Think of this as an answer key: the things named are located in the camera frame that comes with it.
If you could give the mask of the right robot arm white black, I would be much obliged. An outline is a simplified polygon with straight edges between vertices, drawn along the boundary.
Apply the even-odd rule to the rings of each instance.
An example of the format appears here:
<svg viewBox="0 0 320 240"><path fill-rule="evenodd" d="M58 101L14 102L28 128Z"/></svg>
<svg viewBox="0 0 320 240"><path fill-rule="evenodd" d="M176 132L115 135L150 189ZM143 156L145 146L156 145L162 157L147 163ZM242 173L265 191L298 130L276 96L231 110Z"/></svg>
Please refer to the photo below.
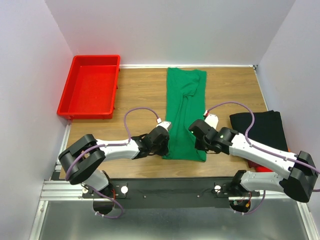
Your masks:
<svg viewBox="0 0 320 240"><path fill-rule="evenodd" d="M234 195L264 190L284 193L302 203L310 201L319 170L309 153L281 151L228 127L217 131L203 119L197 119L188 130L195 136L198 150L241 157L270 169L270 172L239 170L229 185Z"/></svg>

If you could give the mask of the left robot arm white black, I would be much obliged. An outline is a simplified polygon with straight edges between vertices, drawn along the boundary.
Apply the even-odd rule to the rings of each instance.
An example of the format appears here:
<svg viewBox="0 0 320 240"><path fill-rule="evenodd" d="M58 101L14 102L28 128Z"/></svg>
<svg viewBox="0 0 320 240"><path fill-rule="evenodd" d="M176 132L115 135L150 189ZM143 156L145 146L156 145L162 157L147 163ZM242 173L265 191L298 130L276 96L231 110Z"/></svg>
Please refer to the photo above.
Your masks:
<svg viewBox="0 0 320 240"><path fill-rule="evenodd" d="M98 169L100 164L118 159L167 155L170 128L171 123L164 121L149 133L115 141L100 140L86 134L58 156L65 171L65 180L71 185L82 184L89 194L95 192L101 198L109 197L114 193L114 186L108 174Z"/></svg>

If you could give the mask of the green polo shirt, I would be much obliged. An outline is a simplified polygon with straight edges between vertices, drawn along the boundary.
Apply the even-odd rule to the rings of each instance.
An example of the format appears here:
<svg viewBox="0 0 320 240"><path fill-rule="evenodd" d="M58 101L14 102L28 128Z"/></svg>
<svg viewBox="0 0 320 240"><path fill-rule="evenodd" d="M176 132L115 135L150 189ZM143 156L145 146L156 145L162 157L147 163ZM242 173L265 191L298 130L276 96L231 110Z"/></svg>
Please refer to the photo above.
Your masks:
<svg viewBox="0 0 320 240"><path fill-rule="evenodd" d="M205 162L207 154L195 148L196 138L190 125L205 112L207 72L168 68L166 77L166 115L171 122L167 160Z"/></svg>

